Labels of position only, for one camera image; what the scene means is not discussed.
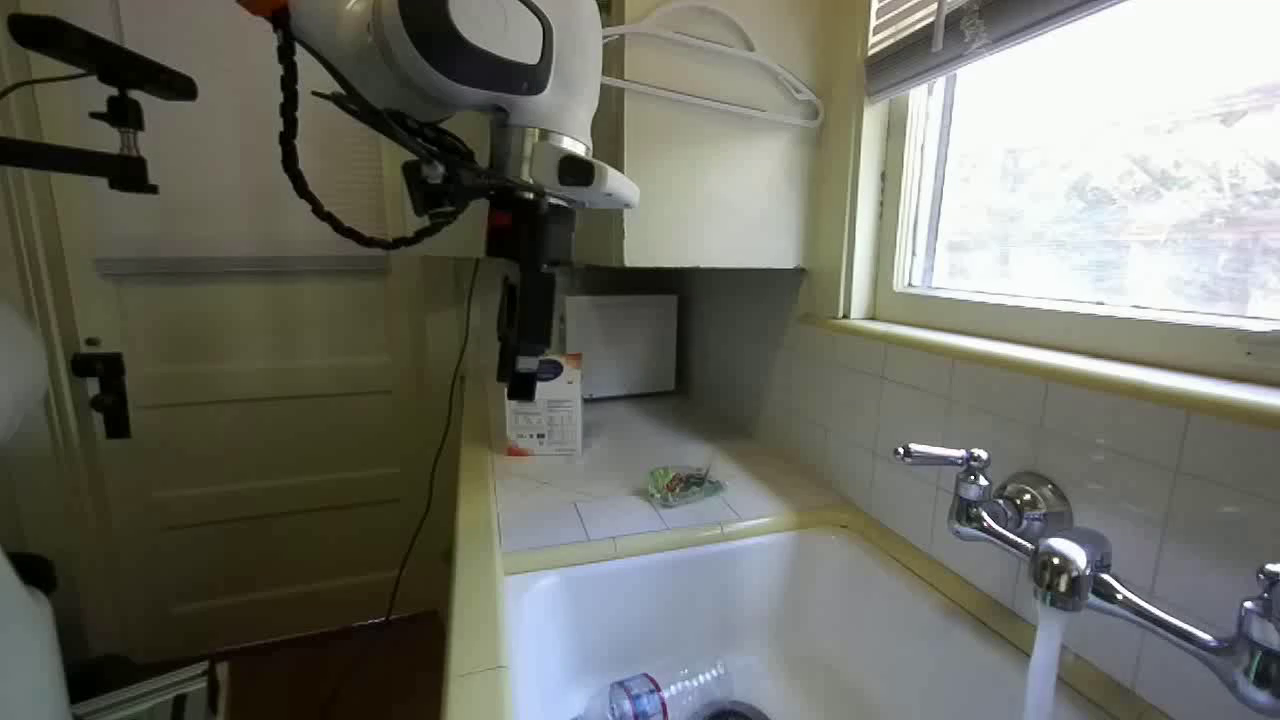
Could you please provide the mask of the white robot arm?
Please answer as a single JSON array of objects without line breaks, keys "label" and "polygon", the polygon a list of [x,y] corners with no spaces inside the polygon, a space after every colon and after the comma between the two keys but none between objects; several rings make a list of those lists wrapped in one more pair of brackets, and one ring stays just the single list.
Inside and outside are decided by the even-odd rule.
[{"label": "white robot arm", "polygon": [[[356,248],[437,239],[471,203],[507,263],[496,379],[512,402],[549,386],[555,267],[581,213],[615,213],[640,187],[593,147],[602,85],[596,0],[237,0],[277,37],[281,168],[298,203]],[[326,106],[409,151],[418,230],[371,237],[339,222],[298,162],[298,57],[336,89]]]}]

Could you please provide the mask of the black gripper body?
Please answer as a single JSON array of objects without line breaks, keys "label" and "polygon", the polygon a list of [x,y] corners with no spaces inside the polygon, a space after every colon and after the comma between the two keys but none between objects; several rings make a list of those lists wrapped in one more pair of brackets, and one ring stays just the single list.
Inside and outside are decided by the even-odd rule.
[{"label": "black gripper body", "polygon": [[573,259],[575,213],[541,195],[505,192],[488,203],[488,256],[507,259],[501,295],[501,379],[529,379],[551,345],[555,263]]}]

